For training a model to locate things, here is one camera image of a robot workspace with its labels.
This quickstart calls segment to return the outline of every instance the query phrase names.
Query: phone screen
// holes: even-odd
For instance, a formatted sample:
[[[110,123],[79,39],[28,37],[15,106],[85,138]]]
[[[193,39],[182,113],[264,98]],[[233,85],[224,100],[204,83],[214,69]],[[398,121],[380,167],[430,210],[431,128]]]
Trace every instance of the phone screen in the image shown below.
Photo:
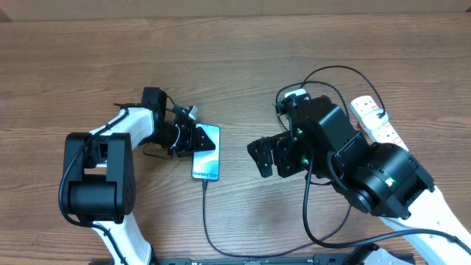
[[[211,151],[195,152],[193,154],[193,170],[192,177],[198,180],[212,180],[219,179],[219,136],[221,128],[208,125],[197,124],[197,127],[202,127],[206,135],[214,142],[216,148]]]

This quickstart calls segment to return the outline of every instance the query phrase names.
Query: wooden surface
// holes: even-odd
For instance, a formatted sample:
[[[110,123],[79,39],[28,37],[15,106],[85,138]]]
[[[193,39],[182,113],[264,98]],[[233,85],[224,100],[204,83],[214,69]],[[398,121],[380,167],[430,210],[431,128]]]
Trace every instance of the wooden surface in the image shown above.
[[[471,15],[316,15],[0,24],[0,264],[86,264],[109,258],[90,229],[60,215],[64,139],[114,117],[114,102],[138,102],[160,86],[177,104],[198,105],[222,129],[221,179],[208,187],[208,229],[222,250],[262,254],[308,242],[301,174],[263,179],[246,145],[281,131],[272,103],[281,87],[342,64],[376,85],[392,124],[471,227]],[[323,71],[351,101],[373,95],[353,72]],[[308,87],[312,96],[326,88]],[[201,182],[191,159],[134,152],[135,217],[161,258],[220,257],[202,229]],[[311,189],[318,236],[344,218],[346,201]],[[341,242],[389,232],[353,210]],[[414,252],[401,238],[389,251]],[[332,252],[309,247],[295,256]]]
[[[0,21],[465,12],[470,5],[470,0],[0,0],[5,13]]]

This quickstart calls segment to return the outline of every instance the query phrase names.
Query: small robotic hand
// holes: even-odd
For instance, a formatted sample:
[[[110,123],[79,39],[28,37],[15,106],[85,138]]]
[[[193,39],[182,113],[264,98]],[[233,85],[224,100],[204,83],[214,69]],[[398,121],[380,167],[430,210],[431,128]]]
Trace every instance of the small robotic hand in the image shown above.
[[[405,236],[429,264],[471,264],[471,236],[413,155],[396,144],[368,144],[351,125],[348,112],[345,115],[327,96],[312,99],[299,89],[287,93],[275,107],[278,115],[287,115],[289,130],[258,139],[247,150],[262,177],[272,175],[272,164],[281,177],[308,171],[303,221],[314,243],[329,248],[357,247]],[[378,119],[385,114],[378,112]],[[351,206],[380,216],[399,232],[343,244],[319,241],[310,232],[306,217],[312,174],[329,179]]]
[[[90,132],[73,132],[65,140],[64,174],[59,206],[64,218],[91,227],[110,250],[112,264],[157,264],[152,246],[144,240],[132,215],[135,176],[132,150],[140,144],[159,144],[169,155],[185,157],[214,150],[202,128],[196,128],[196,106],[183,108],[159,88],[144,88],[141,103],[116,104],[118,116]],[[166,111],[175,113],[165,122]],[[106,174],[86,174],[84,169],[105,167]],[[77,216],[73,220],[69,214]]]

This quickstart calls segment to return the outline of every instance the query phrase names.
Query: white arm segment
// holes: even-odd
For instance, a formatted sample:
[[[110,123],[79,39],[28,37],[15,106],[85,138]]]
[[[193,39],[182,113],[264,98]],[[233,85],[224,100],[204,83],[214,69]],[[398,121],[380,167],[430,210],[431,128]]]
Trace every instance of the white arm segment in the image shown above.
[[[396,144],[408,151],[407,146],[388,121],[382,126],[376,127],[378,123],[368,119],[368,113],[378,110],[378,106],[371,96],[360,96],[354,99],[350,104],[350,109],[372,141]],[[374,130],[368,131],[367,128],[374,128]],[[471,235],[457,220],[437,187],[432,193],[429,190],[423,191],[408,210],[411,212],[411,217],[407,220],[380,218],[396,231],[413,228],[440,230],[457,236],[467,246],[471,246]],[[471,264],[471,256],[468,253],[457,244],[450,243],[441,236],[416,234],[404,236],[404,238],[429,264]]]
[[[130,114],[121,122],[102,133],[102,135],[111,135],[112,133],[129,133],[131,135],[131,147],[134,149],[145,137],[149,137],[154,132],[154,118],[152,111],[143,107],[130,107],[128,108]],[[108,124],[115,121],[125,114],[126,110],[120,110],[119,114],[112,119]],[[90,133],[94,134],[100,129],[105,128],[101,126]]]
[[[471,235],[450,210],[437,187],[432,193],[429,190],[423,191],[408,210],[411,217],[407,220],[380,218],[396,231],[413,228],[439,230],[457,236],[467,246],[471,246]],[[441,236],[416,234],[404,238],[429,264],[471,264],[470,254]]]
[[[111,135],[112,133],[129,133],[131,135],[131,147],[134,149],[143,139],[149,137],[154,132],[154,119],[152,111],[143,107],[130,107],[128,108],[129,115],[113,126],[111,130],[107,130],[102,135]],[[120,110],[119,114],[112,119],[109,123],[115,121],[125,114],[126,110]],[[94,134],[102,126],[95,130],[90,131]],[[96,167],[106,167],[106,163],[98,164]],[[138,224],[131,213],[124,216],[124,221],[121,224],[116,224],[113,221],[95,221],[94,224],[101,225],[110,230],[118,249],[121,254],[126,258],[129,265],[148,265],[151,260],[152,248],[150,244],[144,240],[139,230]],[[121,264],[118,254],[113,248],[110,239],[104,236],[101,230],[94,229],[102,238],[106,247],[113,256],[115,264]]]
[[[121,224],[115,224],[113,221],[95,221],[93,223],[101,225],[111,232],[111,235],[118,245],[119,251],[121,251],[121,254],[126,258],[129,265],[149,264],[152,249],[150,244],[142,237],[138,223],[135,221],[132,213],[124,216],[124,221]],[[103,231],[96,228],[92,229],[100,235],[103,242],[106,244],[115,264],[121,264],[121,260],[113,249],[110,239],[104,236]]]

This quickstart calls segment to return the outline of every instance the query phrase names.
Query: white power strip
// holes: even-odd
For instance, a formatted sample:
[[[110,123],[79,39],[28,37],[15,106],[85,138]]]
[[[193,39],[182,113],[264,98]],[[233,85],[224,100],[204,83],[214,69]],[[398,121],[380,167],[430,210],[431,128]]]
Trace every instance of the white power strip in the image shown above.
[[[377,118],[376,114],[382,113],[383,109],[378,107],[371,96],[360,96],[352,100],[350,109],[356,119],[358,119],[358,122],[360,122],[361,128],[368,133],[372,141],[396,144],[406,151],[409,150],[391,123],[389,123],[387,114],[381,119]]]

